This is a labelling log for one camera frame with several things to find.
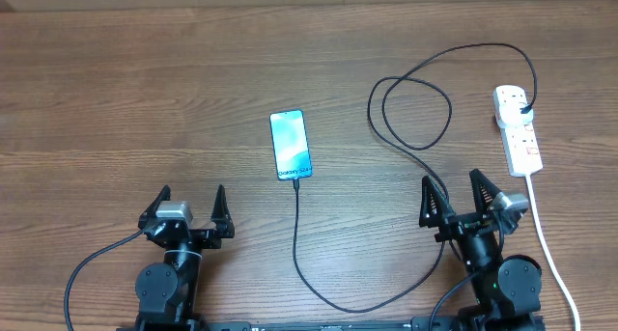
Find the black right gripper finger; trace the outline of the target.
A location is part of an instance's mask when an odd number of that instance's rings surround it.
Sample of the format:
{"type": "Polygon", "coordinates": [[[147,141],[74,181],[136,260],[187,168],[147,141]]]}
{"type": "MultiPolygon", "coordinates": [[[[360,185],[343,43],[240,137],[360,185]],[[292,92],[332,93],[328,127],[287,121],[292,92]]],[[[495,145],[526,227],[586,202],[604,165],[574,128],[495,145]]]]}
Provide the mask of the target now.
{"type": "Polygon", "coordinates": [[[475,210],[486,213],[493,200],[500,193],[500,189],[478,169],[469,173],[475,210]]]}
{"type": "Polygon", "coordinates": [[[455,215],[455,210],[451,207],[446,196],[429,176],[422,178],[421,196],[420,227],[440,227],[446,223],[448,217],[455,215]]]}

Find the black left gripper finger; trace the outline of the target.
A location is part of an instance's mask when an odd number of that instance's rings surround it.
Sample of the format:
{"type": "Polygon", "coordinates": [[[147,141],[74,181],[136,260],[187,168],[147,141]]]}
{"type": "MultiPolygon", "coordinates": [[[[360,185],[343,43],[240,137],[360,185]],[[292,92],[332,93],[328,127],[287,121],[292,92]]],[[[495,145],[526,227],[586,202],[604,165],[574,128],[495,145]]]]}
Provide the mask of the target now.
{"type": "Polygon", "coordinates": [[[169,185],[164,185],[151,204],[142,212],[138,219],[138,228],[144,229],[149,220],[155,218],[156,211],[160,204],[164,201],[169,201],[171,198],[171,188],[169,185]]]}
{"type": "Polygon", "coordinates": [[[235,225],[227,205],[225,187],[222,184],[219,184],[217,188],[211,221],[214,223],[215,230],[221,238],[235,237],[235,225]]]}

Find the blue Galaxy smartphone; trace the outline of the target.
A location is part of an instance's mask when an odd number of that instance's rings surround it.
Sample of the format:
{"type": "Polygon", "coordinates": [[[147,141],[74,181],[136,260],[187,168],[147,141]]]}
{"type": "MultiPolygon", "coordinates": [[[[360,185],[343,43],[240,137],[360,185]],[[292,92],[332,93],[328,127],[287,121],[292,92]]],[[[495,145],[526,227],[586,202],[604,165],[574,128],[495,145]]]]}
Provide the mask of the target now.
{"type": "Polygon", "coordinates": [[[276,174],[279,180],[313,175],[303,112],[300,109],[269,116],[276,174]]]}

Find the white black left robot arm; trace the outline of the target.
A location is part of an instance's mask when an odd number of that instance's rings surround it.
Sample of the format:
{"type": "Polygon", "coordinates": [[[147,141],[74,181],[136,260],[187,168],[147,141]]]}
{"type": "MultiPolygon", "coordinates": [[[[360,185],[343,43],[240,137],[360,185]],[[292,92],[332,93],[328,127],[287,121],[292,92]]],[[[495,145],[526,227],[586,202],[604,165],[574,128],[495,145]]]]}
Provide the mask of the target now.
{"type": "Polygon", "coordinates": [[[225,188],[217,188],[210,229],[193,229],[190,204],[173,201],[165,185],[138,220],[146,238],[164,249],[162,262],[146,266],[137,276],[139,298],[136,330],[207,330],[194,311],[202,252],[219,249],[224,238],[235,236],[225,188]]]}

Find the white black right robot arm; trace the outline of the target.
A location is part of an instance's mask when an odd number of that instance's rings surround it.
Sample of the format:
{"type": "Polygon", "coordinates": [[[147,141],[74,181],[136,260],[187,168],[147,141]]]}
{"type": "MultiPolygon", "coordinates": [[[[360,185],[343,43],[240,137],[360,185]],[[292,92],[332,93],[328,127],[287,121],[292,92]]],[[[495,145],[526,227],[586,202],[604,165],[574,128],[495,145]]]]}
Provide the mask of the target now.
{"type": "Polygon", "coordinates": [[[543,330],[542,268],[532,258],[505,258],[505,237],[519,226],[528,211],[528,199],[505,193],[477,169],[469,173],[475,210],[458,215],[430,177],[422,178],[419,226],[436,228],[435,240],[454,241],[467,276],[435,304],[429,317],[411,320],[414,330],[543,330]],[[439,317],[442,305],[470,284],[476,303],[454,316],[439,317]]]}

